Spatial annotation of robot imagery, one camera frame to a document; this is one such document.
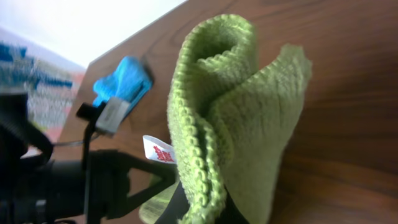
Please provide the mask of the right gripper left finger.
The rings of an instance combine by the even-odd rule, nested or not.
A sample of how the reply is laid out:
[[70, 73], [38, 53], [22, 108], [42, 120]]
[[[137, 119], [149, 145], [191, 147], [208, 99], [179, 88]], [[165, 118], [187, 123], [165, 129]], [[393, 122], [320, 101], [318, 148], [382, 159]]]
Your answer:
[[169, 204], [155, 224], [177, 224], [178, 221], [188, 212], [189, 207], [182, 183], [180, 182], [177, 185]]

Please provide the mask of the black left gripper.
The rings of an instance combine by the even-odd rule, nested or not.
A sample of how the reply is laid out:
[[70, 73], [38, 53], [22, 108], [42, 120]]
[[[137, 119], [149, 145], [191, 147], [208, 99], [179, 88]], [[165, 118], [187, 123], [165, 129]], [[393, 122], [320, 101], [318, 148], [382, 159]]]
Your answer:
[[79, 160], [50, 161], [18, 181], [18, 222], [85, 215], [87, 223], [99, 223], [137, 208], [139, 218], [160, 218], [177, 188], [174, 168], [115, 150], [91, 152], [86, 169]]

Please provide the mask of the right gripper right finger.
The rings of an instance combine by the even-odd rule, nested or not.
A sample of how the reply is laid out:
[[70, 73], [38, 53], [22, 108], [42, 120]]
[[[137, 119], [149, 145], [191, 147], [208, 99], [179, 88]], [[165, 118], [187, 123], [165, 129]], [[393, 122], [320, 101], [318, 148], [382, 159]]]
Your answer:
[[249, 222], [235, 206], [229, 192], [227, 192], [225, 208], [221, 212], [221, 215], [217, 218], [217, 224], [249, 224]]

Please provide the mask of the light green cloth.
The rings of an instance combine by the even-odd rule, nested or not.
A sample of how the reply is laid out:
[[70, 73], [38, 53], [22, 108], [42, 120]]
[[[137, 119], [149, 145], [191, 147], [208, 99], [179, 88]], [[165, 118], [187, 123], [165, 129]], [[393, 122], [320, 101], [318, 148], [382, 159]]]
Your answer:
[[284, 149], [299, 121], [312, 62], [284, 45], [260, 68], [254, 26], [235, 14], [185, 38], [167, 103], [178, 185], [188, 207], [171, 214], [173, 185], [144, 203], [144, 223], [215, 223], [232, 200], [244, 222], [267, 223]]

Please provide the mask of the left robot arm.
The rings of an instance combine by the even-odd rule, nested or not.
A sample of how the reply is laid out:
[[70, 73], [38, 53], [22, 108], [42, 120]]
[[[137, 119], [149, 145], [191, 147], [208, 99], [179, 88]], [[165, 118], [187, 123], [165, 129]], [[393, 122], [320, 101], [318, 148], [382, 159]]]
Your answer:
[[27, 119], [27, 93], [1, 93], [1, 222], [87, 223], [121, 218], [175, 182], [172, 170], [114, 149], [90, 150], [100, 122], [117, 124], [124, 103], [81, 105], [88, 124], [79, 160], [55, 161], [54, 145]]

